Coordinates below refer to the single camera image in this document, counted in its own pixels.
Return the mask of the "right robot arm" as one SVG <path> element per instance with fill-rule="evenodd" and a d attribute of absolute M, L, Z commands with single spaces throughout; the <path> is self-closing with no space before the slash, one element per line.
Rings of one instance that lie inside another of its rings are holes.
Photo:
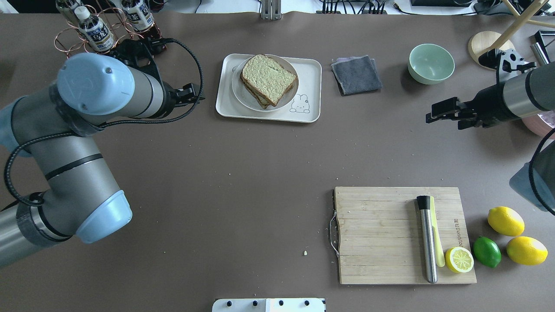
<path fill-rule="evenodd" d="M 499 81 L 471 101 L 451 97 L 432 105 L 426 122 L 455 120 L 460 130 L 490 128 L 554 110 L 554 64 Z M 554 130 L 540 141 L 531 160 L 510 179 L 510 186 L 541 211 L 554 214 Z"/>

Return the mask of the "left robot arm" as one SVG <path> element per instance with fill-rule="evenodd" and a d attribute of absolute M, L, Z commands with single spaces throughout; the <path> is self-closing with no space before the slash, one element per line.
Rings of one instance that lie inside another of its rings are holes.
<path fill-rule="evenodd" d="M 10 152 L 3 178 L 16 201 L 1 212 L 1 266 L 73 236 L 91 244 L 127 225 L 130 205 L 93 135 L 125 123 L 167 123 L 175 107 L 197 105 L 203 89 L 171 89 L 153 62 L 140 69 L 81 53 L 48 87 L 2 109 L 1 144 Z M 11 167 L 20 153 L 34 158 L 49 189 L 15 190 Z"/>

